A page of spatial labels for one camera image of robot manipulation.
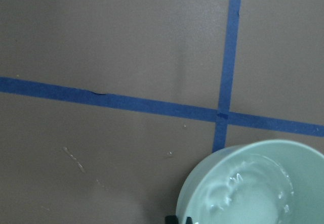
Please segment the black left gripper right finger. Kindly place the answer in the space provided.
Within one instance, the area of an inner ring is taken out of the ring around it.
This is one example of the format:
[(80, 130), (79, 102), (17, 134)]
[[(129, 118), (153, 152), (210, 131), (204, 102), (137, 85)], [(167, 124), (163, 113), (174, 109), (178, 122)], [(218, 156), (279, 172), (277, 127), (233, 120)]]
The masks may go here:
[(186, 217), (185, 224), (193, 224), (192, 218), (190, 216)]

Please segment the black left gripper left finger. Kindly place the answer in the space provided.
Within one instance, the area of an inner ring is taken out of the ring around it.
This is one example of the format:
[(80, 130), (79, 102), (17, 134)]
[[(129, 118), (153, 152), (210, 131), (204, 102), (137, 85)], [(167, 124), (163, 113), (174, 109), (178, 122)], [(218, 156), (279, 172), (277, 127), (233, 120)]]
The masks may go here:
[(165, 224), (178, 224), (178, 218), (176, 215), (167, 215), (165, 217)]

